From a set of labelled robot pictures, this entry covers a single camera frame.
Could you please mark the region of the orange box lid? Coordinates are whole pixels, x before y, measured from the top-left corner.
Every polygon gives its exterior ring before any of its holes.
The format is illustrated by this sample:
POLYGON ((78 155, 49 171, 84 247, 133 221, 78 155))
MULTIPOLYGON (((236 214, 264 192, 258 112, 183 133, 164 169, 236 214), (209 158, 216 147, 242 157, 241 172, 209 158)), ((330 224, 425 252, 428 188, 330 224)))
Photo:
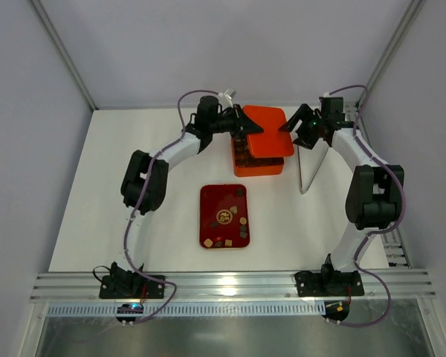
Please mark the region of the orange box lid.
POLYGON ((279 128, 287 123, 281 108, 269 106, 244 106, 243 112, 258 126, 262 133, 248 134, 250 153, 255 158, 286 158, 294 154, 294 145, 289 132, 279 128))

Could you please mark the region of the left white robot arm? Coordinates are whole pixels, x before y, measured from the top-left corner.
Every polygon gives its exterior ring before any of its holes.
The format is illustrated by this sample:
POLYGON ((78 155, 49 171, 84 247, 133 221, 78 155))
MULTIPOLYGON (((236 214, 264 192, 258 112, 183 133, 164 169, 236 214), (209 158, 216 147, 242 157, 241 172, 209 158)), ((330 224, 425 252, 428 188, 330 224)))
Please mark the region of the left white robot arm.
POLYGON ((188 158, 198 155, 211 143, 213 136, 229 133, 233 137, 261 134, 264 129, 252 121, 229 94, 210 90, 193 90, 177 102, 181 134, 155 153, 137 150, 132 153, 121 184, 123 203, 130 214, 123 235, 122 255, 126 267, 113 262, 108 281, 101 284, 119 298, 137 298, 146 281, 163 286, 168 282, 145 274, 136 266, 129 249, 132 226, 137 219, 149 218, 163 203, 169 172, 188 158))

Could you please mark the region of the orange chocolate box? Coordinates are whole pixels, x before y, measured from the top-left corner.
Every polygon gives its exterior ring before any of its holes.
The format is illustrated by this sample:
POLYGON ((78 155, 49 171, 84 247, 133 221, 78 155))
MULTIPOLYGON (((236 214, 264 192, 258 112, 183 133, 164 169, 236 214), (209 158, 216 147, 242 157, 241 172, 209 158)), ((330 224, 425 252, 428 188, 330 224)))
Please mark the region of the orange chocolate box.
POLYGON ((279 175, 284 167, 284 158, 255 158, 251 155, 248 142, 231 139, 233 173, 236 177, 279 175))

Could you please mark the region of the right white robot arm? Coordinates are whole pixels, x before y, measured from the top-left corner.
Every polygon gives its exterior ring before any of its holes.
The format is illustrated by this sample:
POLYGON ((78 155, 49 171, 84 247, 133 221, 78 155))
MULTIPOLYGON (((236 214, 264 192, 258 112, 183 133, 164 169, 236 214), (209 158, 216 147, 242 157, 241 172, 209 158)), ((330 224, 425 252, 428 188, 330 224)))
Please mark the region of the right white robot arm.
POLYGON ((280 131, 295 132, 294 144, 305 149, 325 141, 352 171, 346 230, 319 271, 294 275, 297 294, 301 298, 362 296, 362 256, 374 236, 396 228, 406 209, 404 169, 388 164, 368 146, 356 122, 346 119, 342 97, 321 97, 318 109, 301 105, 280 131))

